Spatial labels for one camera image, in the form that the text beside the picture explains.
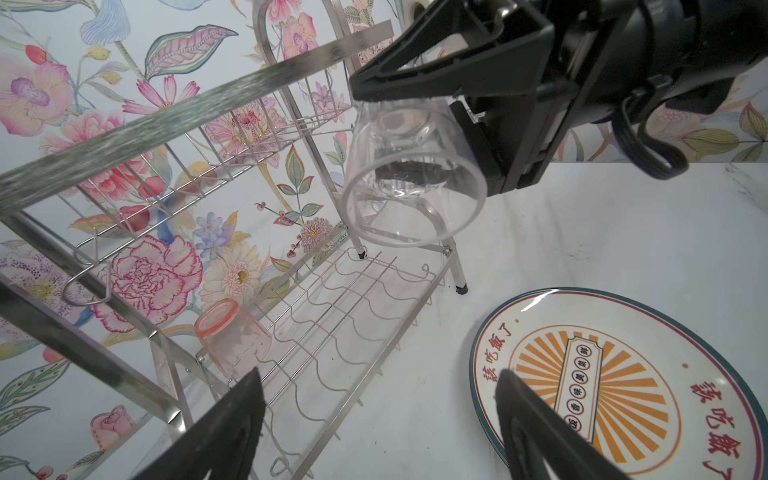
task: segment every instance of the orange sunburst pattern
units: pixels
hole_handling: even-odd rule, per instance
[[[658,468],[677,448],[680,414],[664,379],[640,353],[602,332],[552,326],[525,337],[512,353],[509,367],[561,412],[558,395],[567,395],[569,386],[575,386],[573,368],[568,368],[573,357],[569,356],[569,340],[575,344],[574,340],[581,339],[602,353],[596,369],[599,382],[583,385],[597,399],[585,407],[591,411],[565,418],[584,421],[586,425],[578,424],[582,436],[627,473]]]

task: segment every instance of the oval plate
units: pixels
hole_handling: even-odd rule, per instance
[[[488,316],[472,344],[469,382],[480,423],[505,462],[495,388],[507,368],[630,475],[768,476],[768,423],[746,383],[696,334],[638,302],[552,288]]]

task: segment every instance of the white marble countertop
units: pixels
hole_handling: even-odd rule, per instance
[[[765,408],[766,213],[765,164],[694,165],[666,182],[629,164],[553,164],[539,185],[488,199],[456,237],[469,293],[435,294],[315,478],[509,478],[472,407],[470,345],[500,303],[548,286],[666,313],[718,350]]]

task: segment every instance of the clear plastic cup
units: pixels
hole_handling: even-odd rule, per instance
[[[200,315],[194,332],[219,370],[237,380],[264,360],[272,337],[235,300],[219,300]]]
[[[418,247],[467,227],[485,178],[441,98],[363,103],[341,200],[349,228],[373,243]]]

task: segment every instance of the plate rim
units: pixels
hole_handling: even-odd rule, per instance
[[[766,438],[768,438],[768,420],[766,420],[765,413],[763,412],[762,407],[760,406],[760,402],[757,401],[757,397],[752,393],[752,390],[750,390],[750,387],[746,384],[744,379],[741,378],[741,375],[728,363],[727,360],[723,358],[722,355],[720,355],[717,350],[715,350],[709,343],[705,342],[701,337],[699,337],[696,333],[688,329],[686,326],[682,325],[681,323],[675,321],[671,317],[663,314],[662,312],[653,309],[649,307],[648,305],[645,305],[644,303],[640,303],[636,300],[632,300],[630,298],[627,298],[626,296],[617,295],[615,293],[609,293],[604,290],[596,290],[591,288],[583,288],[583,287],[576,287],[576,286],[554,286],[554,287],[548,287],[548,288],[538,288],[536,290],[530,290],[525,293],[521,293],[520,295],[514,296],[511,299],[503,302],[501,305],[496,307],[487,317],[485,317],[485,320],[480,324],[480,327],[478,328],[477,333],[475,334],[475,339],[472,341],[472,347],[470,349],[469,353],[469,392],[472,395],[472,405],[475,407],[475,414],[478,416],[478,420],[480,421],[480,425],[483,429],[483,432],[485,433],[485,436],[488,437],[488,440],[491,442],[491,445],[493,445],[493,448],[496,450],[496,453],[499,457],[501,457],[502,461],[505,463],[505,465],[509,466],[509,462],[507,460],[507,455],[504,451],[504,446],[502,443],[496,438],[496,434],[493,432],[493,428],[491,427],[490,422],[485,417],[485,414],[482,410],[482,407],[480,406],[480,399],[477,395],[477,385],[475,383],[475,350],[480,342],[480,338],[482,336],[483,331],[485,330],[485,327],[493,321],[493,319],[507,306],[509,306],[512,303],[515,303],[519,301],[520,299],[523,299],[527,296],[532,296],[537,293],[544,293],[548,292],[550,290],[558,290],[563,292],[576,292],[576,293],[593,293],[599,296],[606,296],[608,298],[619,300],[624,303],[629,303],[632,306],[635,306],[641,310],[644,310],[651,315],[657,316],[658,318],[662,319],[664,322],[669,323],[671,326],[677,328],[682,333],[688,335],[698,346],[703,348],[707,351],[719,364],[722,366],[730,375],[731,379],[737,384],[739,389],[741,390],[741,393],[744,395],[744,398],[746,399],[747,403],[749,404],[750,408],[752,409],[754,415],[755,415],[755,423],[757,424],[758,434],[760,435],[760,442],[763,445],[762,452],[760,457],[760,462],[762,466],[762,473],[760,475],[761,480],[768,480],[768,469],[765,468],[766,464],[766,458],[768,458],[768,444],[766,443]]]

